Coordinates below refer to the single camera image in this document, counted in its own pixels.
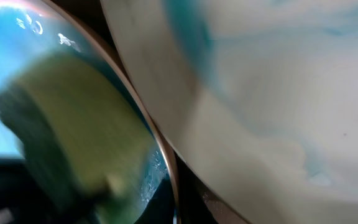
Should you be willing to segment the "green yellow sponge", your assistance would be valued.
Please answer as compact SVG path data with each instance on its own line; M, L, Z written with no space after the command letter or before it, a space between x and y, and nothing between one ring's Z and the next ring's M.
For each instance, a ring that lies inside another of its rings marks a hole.
M79 57L51 54L0 88L0 121L20 140L26 166L65 212L101 194L93 223L134 223L154 139L109 80Z

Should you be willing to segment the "white plate stained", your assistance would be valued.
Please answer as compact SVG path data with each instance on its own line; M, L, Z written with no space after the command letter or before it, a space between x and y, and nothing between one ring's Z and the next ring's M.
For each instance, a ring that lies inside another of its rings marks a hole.
M177 154L251 223L358 223L358 0L102 3Z

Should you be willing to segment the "black tray with blue water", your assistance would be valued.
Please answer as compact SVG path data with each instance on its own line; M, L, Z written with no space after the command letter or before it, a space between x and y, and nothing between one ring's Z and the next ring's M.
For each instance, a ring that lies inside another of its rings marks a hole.
M60 53L81 58L105 76L102 56L48 1L0 1L0 88L39 58ZM144 164L141 213L167 175L155 142ZM96 194L58 211L28 171L20 140L0 121L0 223L93 223L91 209L101 199Z

